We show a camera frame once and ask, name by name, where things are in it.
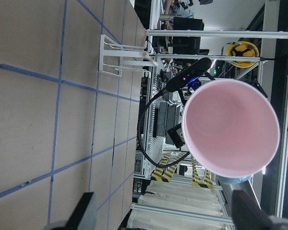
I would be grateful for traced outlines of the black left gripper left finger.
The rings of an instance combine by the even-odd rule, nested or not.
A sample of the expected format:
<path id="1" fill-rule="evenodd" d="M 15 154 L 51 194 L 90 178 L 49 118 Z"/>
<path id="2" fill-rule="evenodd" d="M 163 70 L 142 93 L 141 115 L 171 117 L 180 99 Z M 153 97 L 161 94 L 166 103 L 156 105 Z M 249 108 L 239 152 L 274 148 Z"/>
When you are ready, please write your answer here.
<path id="1" fill-rule="evenodd" d="M 65 224 L 66 230 L 94 230 L 96 226 L 96 196 L 83 193 L 76 208 Z"/>

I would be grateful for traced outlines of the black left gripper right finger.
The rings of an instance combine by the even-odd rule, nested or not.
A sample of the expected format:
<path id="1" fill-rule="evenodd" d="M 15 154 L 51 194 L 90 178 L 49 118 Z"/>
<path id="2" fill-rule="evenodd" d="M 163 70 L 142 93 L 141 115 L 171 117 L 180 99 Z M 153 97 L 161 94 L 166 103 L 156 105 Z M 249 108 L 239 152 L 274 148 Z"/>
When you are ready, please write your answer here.
<path id="1" fill-rule="evenodd" d="M 237 230 L 275 230 L 271 219 L 243 191 L 232 193 L 232 220 Z"/>

